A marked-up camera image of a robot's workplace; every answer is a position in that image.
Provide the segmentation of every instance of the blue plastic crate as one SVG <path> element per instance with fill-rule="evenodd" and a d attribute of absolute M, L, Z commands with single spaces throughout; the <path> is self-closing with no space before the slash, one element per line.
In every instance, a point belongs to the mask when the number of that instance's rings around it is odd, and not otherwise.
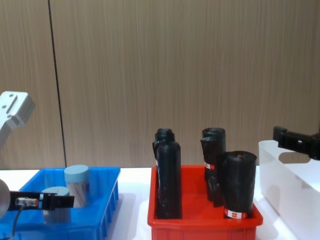
<path fill-rule="evenodd" d="M 44 224 L 41 210 L 25 210 L 19 216 L 15 240 L 104 240 L 116 209 L 118 167 L 90 167 L 91 204 L 71 208 L 71 222 Z M 66 186 L 64 168 L 40 170 L 20 190 L 41 192 L 54 186 Z M 0 220 L 0 239 L 10 237 L 17 211 L 8 211 Z"/>

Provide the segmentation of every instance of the red and white label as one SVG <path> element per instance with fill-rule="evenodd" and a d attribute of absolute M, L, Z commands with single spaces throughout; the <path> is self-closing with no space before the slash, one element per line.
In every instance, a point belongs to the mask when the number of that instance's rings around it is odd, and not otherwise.
<path fill-rule="evenodd" d="M 211 165 L 211 164 L 208 164 L 208 163 L 204 163 L 204 166 L 207 168 L 207 169 L 210 169 L 210 170 L 214 170 L 215 169 L 215 165 Z"/>
<path fill-rule="evenodd" d="M 230 211 L 228 209 L 224 209 L 224 214 L 232 219 L 246 219 L 248 218 L 248 214 L 246 212 L 235 212 Z"/>

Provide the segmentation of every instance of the white table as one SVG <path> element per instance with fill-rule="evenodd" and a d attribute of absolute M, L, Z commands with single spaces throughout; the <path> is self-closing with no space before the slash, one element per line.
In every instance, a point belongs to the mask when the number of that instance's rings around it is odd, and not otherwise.
<path fill-rule="evenodd" d="M 19 190 L 38 170 L 0 170 L 0 179 L 10 190 Z M 118 178 L 119 201 L 108 229 L 107 240 L 151 240 L 147 224 L 151 168 L 122 168 Z M 256 169 L 254 204 L 263 215 L 257 228 L 257 240 L 298 240 L 260 189 L 260 171 Z"/>

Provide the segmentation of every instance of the plastic container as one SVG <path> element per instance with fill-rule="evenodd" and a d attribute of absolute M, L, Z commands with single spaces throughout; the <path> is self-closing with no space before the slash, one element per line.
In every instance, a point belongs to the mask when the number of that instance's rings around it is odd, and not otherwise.
<path fill-rule="evenodd" d="M 255 240 L 263 217 L 253 206 L 252 218 L 224 218 L 224 207 L 207 199 L 204 167 L 182 166 L 182 219 L 156 218 L 156 168 L 152 168 L 148 224 L 152 240 Z"/>
<path fill-rule="evenodd" d="M 43 211 L 26 210 L 19 216 L 15 240 L 104 240 L 108 233 L 118 195 L 118 167 L 90 167 L 91 204 L 71 208 L 70 223 L 44 224 Z M 54 186 L 66 186 L 64 168 L 40 170 L 21 191 L 41 192 Z M 0 219 L 0 238 L 10 237 L 17 211 L 8 211 Z"/>
<path fill-rule="evenodd" d="M 57 194 L 58 196 L 69 196 L 70 191 L 65 186 L 52 186 L 41 191 L 47 194 Z M 43 221 L 46 224 L 69 223 L 70 208 L 57 208 L 53 211 L 43 210 Z"/>
<path fill-rule="evenodd" d="M 74 208 L 83 208 L 90 203 L 89 168 L 86 165 L 73 165 L 64 169 L 64 180 L 74 196 Z"/>
<path fill-rule="evenodd" d="M 259 142 L 260 184 L 263 195 L 302 240 L 320 239 L 320 161 L 283 164 L 278 142 Z"/>

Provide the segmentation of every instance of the light blue lid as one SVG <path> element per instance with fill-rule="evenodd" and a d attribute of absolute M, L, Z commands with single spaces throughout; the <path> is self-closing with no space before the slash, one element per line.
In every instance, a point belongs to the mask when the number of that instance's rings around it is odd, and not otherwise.
<path fill-rule="evenodd" d="M 42 190 L 42 193 L 57 194 L 58 196 L 69 196 L 69 189 L 65 186 L 52 186 Z"/>
<path fill-rule="evenodd" d="M 81 183 L 89 180 L 89 167 L 86 165 L 73 165 L 64 169 L 64 180 L 67 183 Z"/>

